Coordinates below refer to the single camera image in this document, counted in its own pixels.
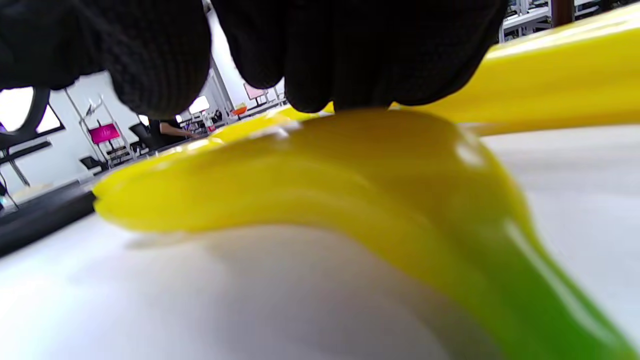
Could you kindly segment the person's right hand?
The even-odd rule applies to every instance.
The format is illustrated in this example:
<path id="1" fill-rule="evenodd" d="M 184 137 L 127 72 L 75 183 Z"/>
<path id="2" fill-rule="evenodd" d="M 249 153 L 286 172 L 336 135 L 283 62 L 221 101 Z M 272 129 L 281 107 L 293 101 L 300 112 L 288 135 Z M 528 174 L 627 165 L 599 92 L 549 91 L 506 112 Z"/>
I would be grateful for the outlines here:
<path id="1" fill-rule="evenodd" d="M 297 111 L 418 106 L 459 91 L 498 38 L 506 0 L 213 0 L 238 73 L 283 81 Z M 59 91 L 106 71 L 119 100 L 173 117 L 201 93 L 201 0 L 3 0 L 1 89 Z"/>

